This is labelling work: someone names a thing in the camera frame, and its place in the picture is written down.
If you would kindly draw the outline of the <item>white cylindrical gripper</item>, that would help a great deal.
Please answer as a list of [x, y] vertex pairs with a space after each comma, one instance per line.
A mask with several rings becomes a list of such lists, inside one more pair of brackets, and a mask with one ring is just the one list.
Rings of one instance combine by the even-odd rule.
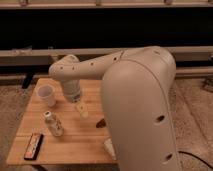
[[[61, 87], [64, 97], [67, 101], [71, 103], [76, 103], [81, 99], [81, 88], [79, 80], [70, 80], [67, 82], [62, 82]], [[83, 118], [87, 118], [89, 116], [87, 106], [83, 101], [79, 101], [76, 104], [76, 110]]]

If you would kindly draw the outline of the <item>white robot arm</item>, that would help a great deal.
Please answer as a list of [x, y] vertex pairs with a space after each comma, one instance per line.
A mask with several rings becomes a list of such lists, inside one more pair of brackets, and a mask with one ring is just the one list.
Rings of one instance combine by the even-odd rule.
[[83, 62], [68, 55], [52, 64], [49, 74], [70, 102], [81, 94], [81, 79], [101, 81], [120, 171], [181, 171], [168, 97], [176, 64], [168, 50], [136, 48]]

